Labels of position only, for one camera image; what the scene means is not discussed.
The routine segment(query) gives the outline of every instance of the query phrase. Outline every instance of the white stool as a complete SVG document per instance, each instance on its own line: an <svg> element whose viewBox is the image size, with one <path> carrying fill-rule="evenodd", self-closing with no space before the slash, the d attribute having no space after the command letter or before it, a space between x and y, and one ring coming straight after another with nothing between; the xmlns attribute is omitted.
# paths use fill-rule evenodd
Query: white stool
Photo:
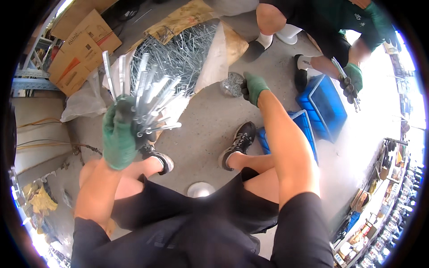
<svg viewBox="0 0 429 268"><path fill-rule="evenodd" d="M275 35L283 42L288 45L294 45L298 41L297 33L302 31L301 28L292 24L286 24L283 29L276 32Z"/></svg>
<svg viewBox="0 0 429 268"><path fill-rule="evenodd" d="M196 182L191 186L189 186L187 191L187 196L193 197L193 198L209 196L215 191L216 190L212 185L201 181L201 182Z"/></svg>

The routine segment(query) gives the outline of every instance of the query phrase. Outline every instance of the blue plastic crate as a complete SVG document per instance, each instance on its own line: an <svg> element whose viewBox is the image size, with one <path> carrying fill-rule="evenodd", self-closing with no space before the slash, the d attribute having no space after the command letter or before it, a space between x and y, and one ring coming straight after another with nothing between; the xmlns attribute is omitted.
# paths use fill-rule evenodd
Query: blue plastic crate
<svg viewBox="0 0 429 268"><path fill-rule="evenodd" d="M295 124L302 130L304 135L307 137L308 142L310 143L311 148L313 149L314 160L319 164L319 159L317 158L317 150L315 139L313 136L313 131L311 130L310 120L308 118L308 114L306 110L301 110L297 112L288 112L290 118L295 122ZM266 138L265 128L261 128L257 133L258 140L262 146L262 150L264 154L270 154L270 150L268 147L268 142Z"/></svg>
<svg viewBox="0 0 429 268"><path fill-rule="evenodd" d="M304 92L296 97L296 102L307 110L316 135L335 143L347 113L331 78L326 75L311 78Z"/></svg>

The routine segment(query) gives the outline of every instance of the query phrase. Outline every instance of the knee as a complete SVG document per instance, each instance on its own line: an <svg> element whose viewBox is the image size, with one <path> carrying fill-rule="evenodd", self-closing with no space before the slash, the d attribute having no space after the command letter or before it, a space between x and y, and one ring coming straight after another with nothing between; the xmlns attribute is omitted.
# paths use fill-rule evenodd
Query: knee
<svg viewBox="0 0 429 268"><path fill-rule="evenodd" d="M79 174L79 187L82 188L82 185L85 183L85 181L89 178L89 176L94 171L95 167L100 162L99 159L94 159L88 161L81 169Z"/></svg>
<svg viewBox="0 0 429 268"><path fill-rule="evenodd" d="M278 8L269 4L259 4L256 8L258 27L262 34L272 35L286 24L286 18Z"/></svg>

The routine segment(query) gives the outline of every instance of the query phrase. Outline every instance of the cardboard box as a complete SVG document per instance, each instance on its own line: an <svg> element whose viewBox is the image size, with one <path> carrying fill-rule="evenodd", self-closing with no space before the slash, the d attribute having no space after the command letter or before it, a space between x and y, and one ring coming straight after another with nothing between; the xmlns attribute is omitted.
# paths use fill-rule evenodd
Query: cardboard box
<svg viewBox="0 0 429 268"><path fill-rule="evenodd" d="M73 3L55 19L52 25L51 35L66 40L72 35L72 32L77 28L78 24L86 19L88 14L94 10L102 13L116 1L117 0L74 0Z"/></svg>
<svg viewBox="0 0 429 268"><path fill-rule="evenodd" d="M78 91L88 75L122 42L96 10L86 16L65 40L49 67L49 80L67 96Z"/></svg>
<svg viewBox="0 0 429 268"><path fill-rule="evenodd" d="M102 50L87 34L80 34L69 47L68 52L61 49L49 67L49 80L67 96L79 90L86 78L102 62Z"/></svg>
<svg viewBox="0 0 429 268"><path fill-rule="evenodd" d="M78 38L82 33L88 34L96 43L100 42L102 44L108 44L107 48L109 49L104 50L109 50L109 54L122 44L100 14L98 14L94 9L76 26L71 34L64 39L64 44L61 46L61 50L67 52L70 46L75 42L76 38Z"/></svg>

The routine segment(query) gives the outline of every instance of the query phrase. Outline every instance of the bundle of metal rods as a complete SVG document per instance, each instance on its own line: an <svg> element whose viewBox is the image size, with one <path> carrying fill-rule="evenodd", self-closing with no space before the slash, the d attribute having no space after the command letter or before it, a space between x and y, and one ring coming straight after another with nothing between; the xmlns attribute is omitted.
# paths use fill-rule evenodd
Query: bundle of metal rods
<svg viewBox="0 0 429 268"><path fill-rule="evenodd" d="M161 80L164 75L180 77L176 94L182 93L185 97L193 95L217 27L217 23L209 21L197 24L174 36L165 45L149 36L137 47L131 61L131 94L136 94L141 65L146 61L148 72L154 66L157 68L155 81ZM148 53L150 58L145 58L144 53Z"/></svg>

